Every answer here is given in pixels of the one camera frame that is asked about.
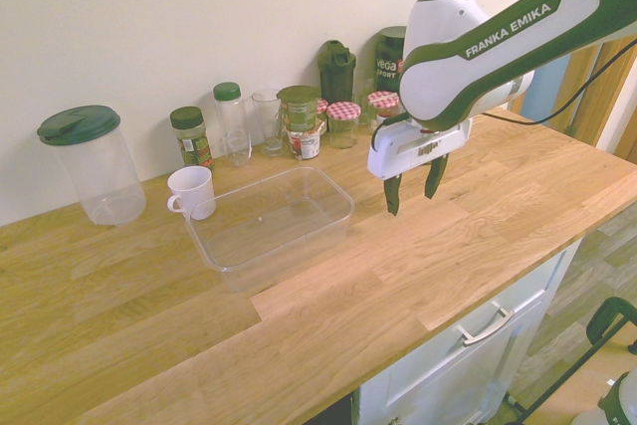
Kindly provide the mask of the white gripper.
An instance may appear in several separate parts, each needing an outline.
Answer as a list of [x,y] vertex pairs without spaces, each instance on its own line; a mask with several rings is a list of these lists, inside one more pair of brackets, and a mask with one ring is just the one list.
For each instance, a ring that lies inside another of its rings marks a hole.
[[432,199],[444,175],[449,153],[467,142],[473,120],[466,119],[445,131],[424,132],[411,119],[387,118],[374,132],[367,169],[383,181],[387,211],[399,212],[402,173],[431,161],[424,195]]

